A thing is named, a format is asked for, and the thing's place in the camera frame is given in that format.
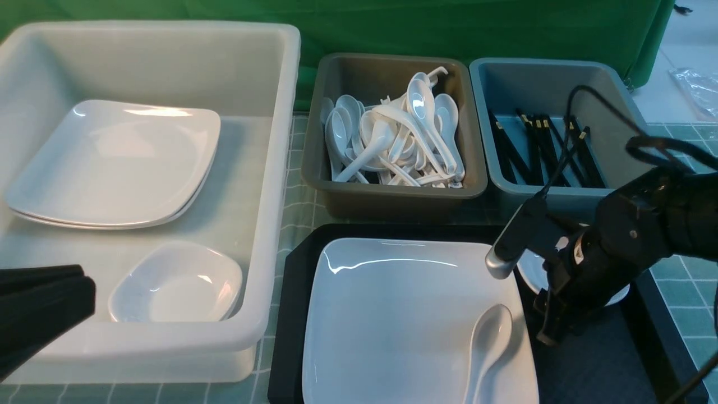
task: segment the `plastic bag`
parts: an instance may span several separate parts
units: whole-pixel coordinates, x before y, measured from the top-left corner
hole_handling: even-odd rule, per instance
[[[698,109],[718,117],[718,73],[705,75],[691,68],[673,69],[669,73]]]

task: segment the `stack of plates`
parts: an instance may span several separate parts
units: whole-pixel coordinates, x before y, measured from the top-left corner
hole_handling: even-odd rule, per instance
[[[220,117],[84,101],[5,192],[23,219],[76,229],[137,229],[181,216],[212,166]]]

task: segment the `gray plastic bin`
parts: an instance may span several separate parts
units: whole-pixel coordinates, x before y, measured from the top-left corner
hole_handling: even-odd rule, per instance
[[[510,217],[519,205],[541,187],[517,185],[502,176],[488,109],[502,124],[508,126],[506,132],[524,158],[526,141],[521,139],[523,136],[517,136],[520,133],[517,130],[523,131],[523,127],[516,126],[520,125],[516,118],[516,108],[527,114],[548,114],[563,137],[562,117],[566,113],[566,102],[571,90],[579,84],[598,90],[611,104],[645,129],[643,117],[618,74],[601,63],[483,58],[471,63],[469,70],[488,172],[491,181],[498,187],[499,210],[505,218]],[[577,117],[579,124],[591,127],[591,148],[608,188],[618,188],[650,169],[625,151],[625,143],[635,133],[590,94],[580,92],[576,95],[572,114]],[[547,201],[549,209],[554,213],[592,221],[598,201],[611,191],[556,186],[551,187]]]
[[[350,94],[365,105],[378,104],[406,92],[411,77],[444,66],[434,93],[448,93],[459,106],[457,145],[466,168],[464,188],[425,188],[379,184],[336,183],[330,180],[329,157],[320,122],[323,97],[336,101]],[[329,213],[338,218],[383,221],[446,221],[464,200],[476,198],[488,184],[479,121],[469,70],[452,59],[338,53],[322,59],[314,85],[304,141],[302,177],[316,189]]]

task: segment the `white square plate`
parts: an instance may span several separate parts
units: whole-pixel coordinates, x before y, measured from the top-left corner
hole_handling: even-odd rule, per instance
[[[5,192],[26,216],[83,226],[169,218],[191,199],[217,147],[207,109],[84,101]]]
[[[538,404],[539,389],[513,274],[496,280],[490,246],[338,239],[317,264],[304,340],[307,404],[462,403],[476,320],[502,303],[507,352],[483,380],[481,403]]]

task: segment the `white plate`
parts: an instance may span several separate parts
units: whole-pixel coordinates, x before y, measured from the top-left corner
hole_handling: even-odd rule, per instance
[[[502,303],[512,342],[482,404],[537,404],[539,389],[513,276],[484,266],[490,246],[338,239],[317,263],[304,338],[306,404],[461,403],[476,320]]]
[[[175,214],[173,214],[170,217],[164,218],[162,220],[158,221],[150,221],[146,223],[140,223],[140,224],[131,224],[129,226],[84,226],[82,224],[71,224],[71,223],[63,223],[61,221],[52,221],[52,220],[45,220],[39,217],[30,216],[23,214],[22,212],[18,212],[14,209],[10,209],[10,211],[15,214],[15,216],[29,220],[34,221],[36,223],[42,223],[49,226],[58,226],[58,227],[67,227],[69,229],[81,229],[81,230],[132,230],[132,229],[142,229],[144,227],[151,227],[151,226],[159,226],[160,224],[169,223],[181,215],[185,214],[185,212],[190,208],[190,206],[195,202],[195,199],[197,199],[197,195],[200,194],[200,191],[202,190],[202,187],[205,185],[205,182],[207,182],[207,177],[210,175],[212,163],[210,162],[210,169],[207,170],[205,173],[205,177],[202,179],[202,182],[200,183],[200,186],[197,187],[197,190],[195,190],[195,193],[192,194],[192,197],[187,201],[187,203]]]
[[[239,296],[242,269],[231,258],[190,242],[163,244],[110,295],[113,321],[219,321]]]
[[[15,211],[84,226],[177,213],[205,177],[220,118],[207,109],[84,101],[5,192]]]
[[[541,258],[540,255],[537,255],[533,251],[526,250],[518,260],[516,267],[524,282],[526,282],[534,293],[539,294],[541,289],[549,289],[549,280],[546,277],[546,271],[544,271],[544,259]],[[629,290],[630,285],[626,285],[625,288],[613,295],[606,306],[611,306],[623,300],[623,298],[628,295]]]

